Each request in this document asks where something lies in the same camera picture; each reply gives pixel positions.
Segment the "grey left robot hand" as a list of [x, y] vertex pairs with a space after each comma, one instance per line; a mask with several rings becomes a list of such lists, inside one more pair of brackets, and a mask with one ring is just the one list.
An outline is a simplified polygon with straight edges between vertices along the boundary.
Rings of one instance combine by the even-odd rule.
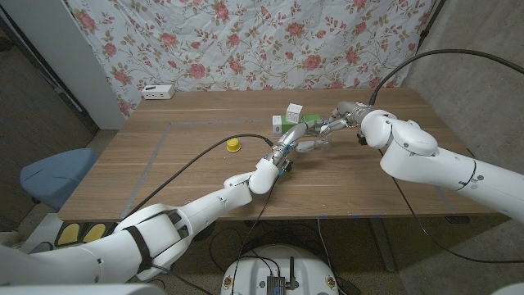
[[332, 136], [322, 133], [326, 128], [325, 121], [321, 119], [294, 125], [272, 146], [271, 152], [264, 159], [277, 166], [292, 149], [299, 153], [305, 153], [329, 148]]

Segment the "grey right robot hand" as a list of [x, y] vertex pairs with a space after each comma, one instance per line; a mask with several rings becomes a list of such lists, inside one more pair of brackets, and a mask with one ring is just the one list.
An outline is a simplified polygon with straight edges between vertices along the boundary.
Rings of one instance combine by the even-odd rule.
[[359, 127], [364, 117], [372, 110], [371, 106], [360, 102], [339, 102], [327, 122], [321, 127], [320, 135], [327, 136], [344, 128]]

